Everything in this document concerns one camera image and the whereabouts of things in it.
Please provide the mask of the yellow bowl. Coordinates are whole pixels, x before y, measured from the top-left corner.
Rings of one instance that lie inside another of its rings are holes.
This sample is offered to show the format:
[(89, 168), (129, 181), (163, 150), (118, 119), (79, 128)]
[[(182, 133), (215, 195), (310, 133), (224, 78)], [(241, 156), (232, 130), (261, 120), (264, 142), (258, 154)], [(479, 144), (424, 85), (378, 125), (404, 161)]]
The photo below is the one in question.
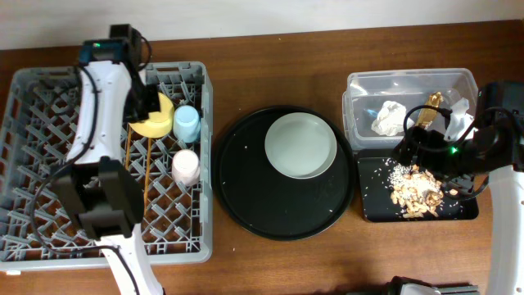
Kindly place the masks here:
[(163, 93), (158, 93), (160, 110), (149, 113), (149, 118), (138, 123), (130, 123), (131, 129), (146, 138), (161, 138), (172, 131), (174, 104)]

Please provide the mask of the wooden chopstick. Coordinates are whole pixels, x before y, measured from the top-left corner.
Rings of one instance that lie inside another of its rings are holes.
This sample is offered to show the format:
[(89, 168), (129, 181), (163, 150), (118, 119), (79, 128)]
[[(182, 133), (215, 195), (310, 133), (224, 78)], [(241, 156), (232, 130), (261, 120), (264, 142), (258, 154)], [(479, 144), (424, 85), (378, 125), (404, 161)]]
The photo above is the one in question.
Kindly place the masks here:
[(129, 162), (130, 162), (130, 147), (132, 143), (132, 134), (133, 130), (130, 127), (130, 124), (127, 125), (127, 138), (126, 138), (126, 145), (125, 145), (125, 159), (124, 159), (124, 168), (126, 170), (129, 169)]
[(148, 202), (148, 187), (150, 182), (150, 171), (151, 171), (151, 145), (152, 138), (147, 138), (147, 156), (146, 156), (146, 172), (144, 176), (144, 189), (143, 189), (143, 202), (144, 202), (144, 216), (147, 213), (147, 202)]

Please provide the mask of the gold foil wrapper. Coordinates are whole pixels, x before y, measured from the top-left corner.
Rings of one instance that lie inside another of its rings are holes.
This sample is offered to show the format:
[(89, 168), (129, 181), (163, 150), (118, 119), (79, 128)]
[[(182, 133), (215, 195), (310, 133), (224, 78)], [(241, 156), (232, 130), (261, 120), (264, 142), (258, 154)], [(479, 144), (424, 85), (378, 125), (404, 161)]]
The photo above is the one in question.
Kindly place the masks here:
[[(443, 101), (444, 98), (441, 92), (436, 92), (429, 95), (425, 105), (429, 107), (439, 107)], [(423, 108), (418, 115), (415, 125), (417, 127), (428, 129), (437, 115), (437, 111), (429, 108)]]

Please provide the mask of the white tissue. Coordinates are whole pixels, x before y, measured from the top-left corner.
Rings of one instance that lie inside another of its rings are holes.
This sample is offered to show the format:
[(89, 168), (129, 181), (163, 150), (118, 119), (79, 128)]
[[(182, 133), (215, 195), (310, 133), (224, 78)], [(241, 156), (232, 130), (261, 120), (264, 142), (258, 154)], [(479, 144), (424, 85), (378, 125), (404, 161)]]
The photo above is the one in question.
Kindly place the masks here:
[(396, 136), (404, 131), (406, 107), (398, 102), (385, 101), (371, 124), (371, 130), (378, 135)]

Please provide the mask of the light blue cup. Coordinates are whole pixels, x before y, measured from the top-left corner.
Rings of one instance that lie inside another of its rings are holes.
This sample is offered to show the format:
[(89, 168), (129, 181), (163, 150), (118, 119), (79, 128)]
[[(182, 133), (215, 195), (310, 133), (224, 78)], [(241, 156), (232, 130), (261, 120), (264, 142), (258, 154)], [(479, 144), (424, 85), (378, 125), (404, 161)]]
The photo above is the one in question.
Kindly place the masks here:
[(195, 143), (200, 138), (201, 118), (196, 108), (183, 105), (174, 113), (173, 132), (178, 140)]

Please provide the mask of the pink cup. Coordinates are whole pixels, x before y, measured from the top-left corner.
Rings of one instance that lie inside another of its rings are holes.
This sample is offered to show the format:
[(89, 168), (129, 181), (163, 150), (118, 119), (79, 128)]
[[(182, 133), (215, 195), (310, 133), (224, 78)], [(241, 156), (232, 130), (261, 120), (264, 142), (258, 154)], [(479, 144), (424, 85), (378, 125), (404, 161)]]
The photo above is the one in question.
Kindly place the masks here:
[(172, 160), (172, 177), (176, 183), (186, 187), (200, 181), (200, 160), (198, 155), (189, 149), (176, 152)]

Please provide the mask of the grey round plate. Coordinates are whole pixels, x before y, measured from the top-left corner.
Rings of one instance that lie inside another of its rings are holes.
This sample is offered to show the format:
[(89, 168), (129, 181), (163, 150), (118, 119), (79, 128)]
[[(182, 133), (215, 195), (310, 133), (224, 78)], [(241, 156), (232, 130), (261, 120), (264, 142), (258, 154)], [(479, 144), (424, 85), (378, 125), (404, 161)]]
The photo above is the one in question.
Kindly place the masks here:
[(282, 175), (312, 179), (326, 172), (337, 155), (337, 139), (319, 116), (292, 112), (275, 120), (264, 139), (269, 163)]

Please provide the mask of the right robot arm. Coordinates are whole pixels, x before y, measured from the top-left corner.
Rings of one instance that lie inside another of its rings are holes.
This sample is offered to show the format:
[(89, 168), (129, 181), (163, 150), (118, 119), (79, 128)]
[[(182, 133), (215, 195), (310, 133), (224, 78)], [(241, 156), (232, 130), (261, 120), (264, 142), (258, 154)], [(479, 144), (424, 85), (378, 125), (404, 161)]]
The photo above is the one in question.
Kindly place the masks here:
[(486, 178), (493, 208), (489, 294), (523, 292), (523, 84), (498, 81), (481, 88), (475, 114), (459, 102), (450, 109), (421, 105), (445, 119), (445, 132), (403, 121), (403, 139), (393, 150), (402, 165), (416, 163), (443, 183), (444, 195), (468, 201)]

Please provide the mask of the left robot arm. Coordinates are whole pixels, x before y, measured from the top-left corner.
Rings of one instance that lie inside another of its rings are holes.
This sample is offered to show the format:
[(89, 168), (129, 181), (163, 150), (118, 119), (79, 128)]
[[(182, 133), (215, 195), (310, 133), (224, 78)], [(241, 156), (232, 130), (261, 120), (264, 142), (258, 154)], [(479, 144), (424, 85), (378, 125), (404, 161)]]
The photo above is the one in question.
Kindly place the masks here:
[(42, 183), (57, 195), (72, 225), (102, 252), (123, 294), (162, 294), (141, 236), (142, 189), (124, 167), (123, 125), (160, 110), (147, 84), (142, 48), (147, 41), (129, 24), (112, 25), (106, 39), (83, 43), (78, 58), (81, 104), (74, 142), (62, 166)]

